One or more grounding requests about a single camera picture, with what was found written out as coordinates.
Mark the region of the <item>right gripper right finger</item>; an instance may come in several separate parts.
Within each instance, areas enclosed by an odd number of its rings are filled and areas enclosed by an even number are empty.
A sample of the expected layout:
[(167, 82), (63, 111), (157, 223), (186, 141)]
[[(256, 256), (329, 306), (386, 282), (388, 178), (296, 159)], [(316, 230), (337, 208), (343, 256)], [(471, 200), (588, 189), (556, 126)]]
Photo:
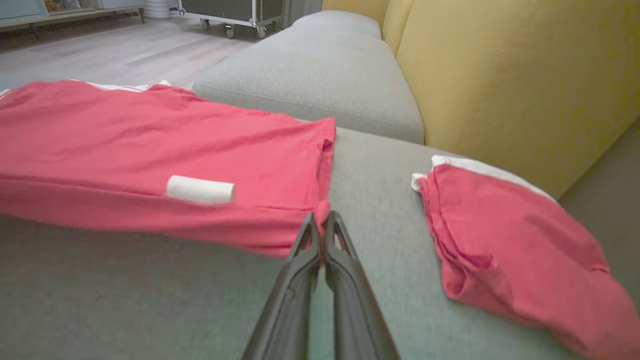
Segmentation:
[(334, 357), (399, 360), (400, 354), (345, 221), (335, 210), (327, 217), (324, 247), (326, 282), (333, 292)]

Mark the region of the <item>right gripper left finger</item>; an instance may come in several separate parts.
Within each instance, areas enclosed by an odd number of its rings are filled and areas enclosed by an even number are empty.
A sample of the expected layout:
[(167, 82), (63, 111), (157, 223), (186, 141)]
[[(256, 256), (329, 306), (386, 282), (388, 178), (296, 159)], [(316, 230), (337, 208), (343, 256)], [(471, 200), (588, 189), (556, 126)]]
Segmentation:
[(254, 326), (243, 360), (306, 360), (320, 240), (314, 214), (309, 213)]

